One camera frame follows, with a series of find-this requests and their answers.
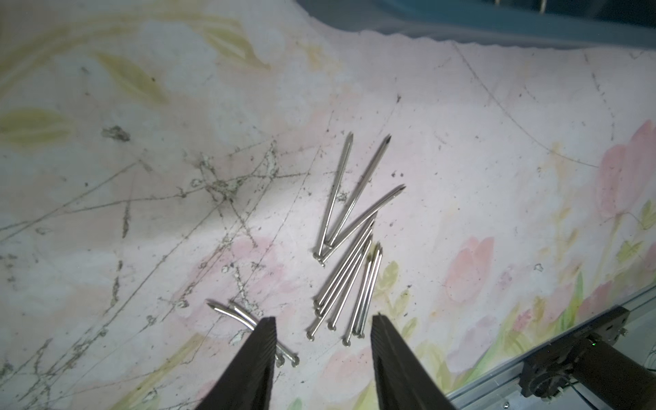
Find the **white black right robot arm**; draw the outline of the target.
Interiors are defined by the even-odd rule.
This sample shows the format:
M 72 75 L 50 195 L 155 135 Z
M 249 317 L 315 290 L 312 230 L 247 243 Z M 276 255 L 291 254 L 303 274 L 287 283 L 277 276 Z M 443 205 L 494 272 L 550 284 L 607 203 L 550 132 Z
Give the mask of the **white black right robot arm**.
M 614 348 L 629 316 L 616 306 L 528 355 L 521 395 L 552 399 L 575 380 L 612 409 L 654 409 L 655 374 Z

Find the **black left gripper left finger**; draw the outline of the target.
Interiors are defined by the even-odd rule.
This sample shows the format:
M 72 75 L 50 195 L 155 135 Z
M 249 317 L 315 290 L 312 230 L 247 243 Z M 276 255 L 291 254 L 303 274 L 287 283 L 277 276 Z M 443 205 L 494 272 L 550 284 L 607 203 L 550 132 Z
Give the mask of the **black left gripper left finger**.
M 196 409 L 268 409 L 276 350 L 276 319 L 263 318 Z

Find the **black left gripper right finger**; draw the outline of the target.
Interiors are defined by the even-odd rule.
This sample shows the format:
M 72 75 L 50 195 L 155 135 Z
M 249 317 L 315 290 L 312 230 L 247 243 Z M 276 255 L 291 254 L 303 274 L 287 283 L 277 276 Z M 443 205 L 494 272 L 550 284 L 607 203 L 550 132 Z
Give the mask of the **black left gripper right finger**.
M 388 317 L 382 314 L 372 317 L 370 340 L 381 409 L 455 410 Z

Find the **teal plastic storage box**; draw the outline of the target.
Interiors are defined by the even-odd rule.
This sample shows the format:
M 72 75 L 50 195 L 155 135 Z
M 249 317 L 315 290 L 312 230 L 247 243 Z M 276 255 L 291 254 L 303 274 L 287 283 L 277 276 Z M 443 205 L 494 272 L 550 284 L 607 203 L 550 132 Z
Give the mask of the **teal plastic storage box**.
M 319 22 L 346 32 L 560 50 L 655 48 L 653 1 L 306 0 L 299 4 Z

